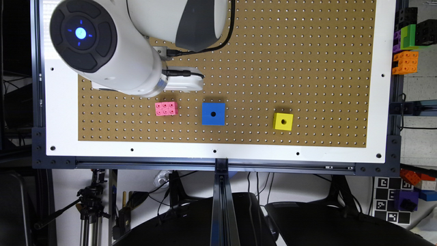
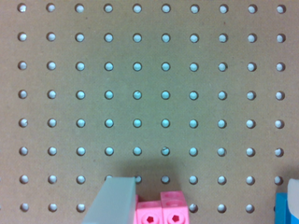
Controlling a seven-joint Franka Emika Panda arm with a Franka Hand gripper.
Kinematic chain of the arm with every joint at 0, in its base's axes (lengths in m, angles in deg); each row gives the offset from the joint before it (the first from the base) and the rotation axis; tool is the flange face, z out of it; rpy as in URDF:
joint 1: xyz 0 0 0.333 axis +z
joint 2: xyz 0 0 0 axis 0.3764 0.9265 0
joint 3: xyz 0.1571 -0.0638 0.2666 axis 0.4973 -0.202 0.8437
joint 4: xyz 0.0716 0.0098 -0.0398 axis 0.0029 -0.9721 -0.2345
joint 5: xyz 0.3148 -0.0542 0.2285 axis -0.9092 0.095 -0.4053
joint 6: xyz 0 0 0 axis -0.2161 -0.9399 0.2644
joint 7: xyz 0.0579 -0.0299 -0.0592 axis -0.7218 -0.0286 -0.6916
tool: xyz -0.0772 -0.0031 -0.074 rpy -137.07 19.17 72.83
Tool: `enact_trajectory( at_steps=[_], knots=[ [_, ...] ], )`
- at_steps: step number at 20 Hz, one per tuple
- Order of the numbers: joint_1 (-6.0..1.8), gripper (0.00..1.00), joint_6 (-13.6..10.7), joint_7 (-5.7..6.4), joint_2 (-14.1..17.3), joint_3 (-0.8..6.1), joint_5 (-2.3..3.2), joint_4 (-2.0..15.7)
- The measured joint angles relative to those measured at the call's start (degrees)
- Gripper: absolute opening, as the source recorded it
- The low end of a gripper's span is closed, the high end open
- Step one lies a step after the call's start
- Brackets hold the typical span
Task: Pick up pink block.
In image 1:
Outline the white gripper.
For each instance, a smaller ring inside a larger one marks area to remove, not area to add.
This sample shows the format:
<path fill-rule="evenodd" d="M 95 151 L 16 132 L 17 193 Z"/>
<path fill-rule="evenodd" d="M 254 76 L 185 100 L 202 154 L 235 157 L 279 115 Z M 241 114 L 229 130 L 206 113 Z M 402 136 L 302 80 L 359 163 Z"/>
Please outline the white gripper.
<path fill-rule="evenodd" d="M 204 75 L 196 68 L 191 67 L 176 67 L 170 66 L 168 70 L 175 71 L 190 71 L 190 76 L 170 76 L 168 77 L 167 85 L 164 88 L 164 91 L 183 91 L 183 92 L 191 92 L 191 91 L 199 91 L 203 89 L 203 79 Z"/>

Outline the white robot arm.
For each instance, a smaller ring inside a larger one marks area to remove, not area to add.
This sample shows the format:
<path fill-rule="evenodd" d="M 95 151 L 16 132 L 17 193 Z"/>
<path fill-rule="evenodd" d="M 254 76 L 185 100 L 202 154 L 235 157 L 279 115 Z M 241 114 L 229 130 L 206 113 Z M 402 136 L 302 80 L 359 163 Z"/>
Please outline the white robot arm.
<path fill-rule="evenodd" d="M 203 88 L 196 68 L 168 66 L 150 38 L 200 52 L 219 41 L 228 3 L 221 0 L 61 1 L 50 21 L 51 42 L 73 71 L 95 88 L 151 97 Z"/>

